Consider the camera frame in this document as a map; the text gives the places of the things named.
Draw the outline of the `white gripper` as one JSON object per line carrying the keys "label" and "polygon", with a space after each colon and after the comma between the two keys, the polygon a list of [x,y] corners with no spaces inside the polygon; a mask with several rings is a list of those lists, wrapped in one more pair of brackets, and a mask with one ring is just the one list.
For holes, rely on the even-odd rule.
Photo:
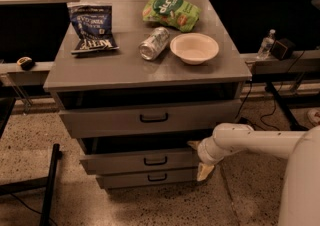
{"label": "white gripper", "polygon": [[226,155],[226,150],[218,146],[213,137],[200,141],[188,141],[187,144],[197,150],[202,162],[198,164],[197,181],[204,181]]}

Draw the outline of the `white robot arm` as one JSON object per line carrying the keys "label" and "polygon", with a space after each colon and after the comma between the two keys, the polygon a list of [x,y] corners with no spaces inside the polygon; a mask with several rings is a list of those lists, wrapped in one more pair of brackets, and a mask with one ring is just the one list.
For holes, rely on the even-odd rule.
{"label": "white robot arm", "polygon": [[188,143],[199,157],[197,179],[242,151],[287,161],[277,226],[320,226],[320,126],[306,131],[256,131],[247,124],[221,123],[212,134]]}

